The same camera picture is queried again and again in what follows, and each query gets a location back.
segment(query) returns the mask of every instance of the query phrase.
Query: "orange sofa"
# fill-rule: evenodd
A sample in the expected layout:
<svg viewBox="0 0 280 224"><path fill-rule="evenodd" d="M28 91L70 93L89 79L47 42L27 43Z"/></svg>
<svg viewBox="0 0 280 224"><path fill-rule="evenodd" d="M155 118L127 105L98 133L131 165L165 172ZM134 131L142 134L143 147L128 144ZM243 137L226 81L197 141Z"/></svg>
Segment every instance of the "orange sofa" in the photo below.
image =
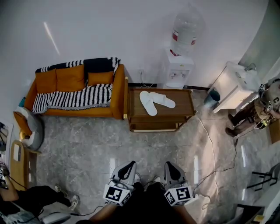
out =
<svg viewBox="0 0 280 224"><path fill-rule="evenodd" d="M66 111L58 109L49 109L44 115L53 116L79 116L79 117L113 117L115 119L123 118L123 102L124 102L124 89L125 89L125 74L124 65L120 64L115 73L113 81L112 97L110 107L91 108L79 111ZM36 79L34 80L30 90L27 94L24 107L32 110L36 95L37 95Z"/></svg>

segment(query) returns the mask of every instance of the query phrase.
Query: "marble floor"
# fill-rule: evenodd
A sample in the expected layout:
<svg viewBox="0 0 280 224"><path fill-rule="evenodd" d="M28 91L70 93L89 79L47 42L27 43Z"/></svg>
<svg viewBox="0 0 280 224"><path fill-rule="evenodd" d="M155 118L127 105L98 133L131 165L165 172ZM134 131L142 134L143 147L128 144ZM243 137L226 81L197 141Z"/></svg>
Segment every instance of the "marble floor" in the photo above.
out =
<svg viewBox="0 0 280 224"><path fill-rule="evenodd" d="M231 127L226 110L213 114L203 107L205 91L194 91L192 99L197 111L179 131L174 133L132 133L127 120L111 118L73 118L44 116L45 139L39 149L35 168L36 184L54 187L61 185L70 195L78 194L77 212L86 214L104 205L104 185L114 167L135 160L137 171L146 183L155 175L163 175L166 161L177 163L189 184L194 184L194 156L199 159L200 180L214 170L211 142L199 118L209 132L215 153L215 168L233 166L233 139L224 129ZM211 175L197 189L199 199L186 206L198 223L223 223L232 218L236 203L252 204L261 192L243 190L251 181L251 172L267 172L280 162L280 143L271 145L269 130L254 130L242 136L236 146L235 168ZM55 203L45 211L65 210ZM73 217L67 223L79 220Z"/></svg>

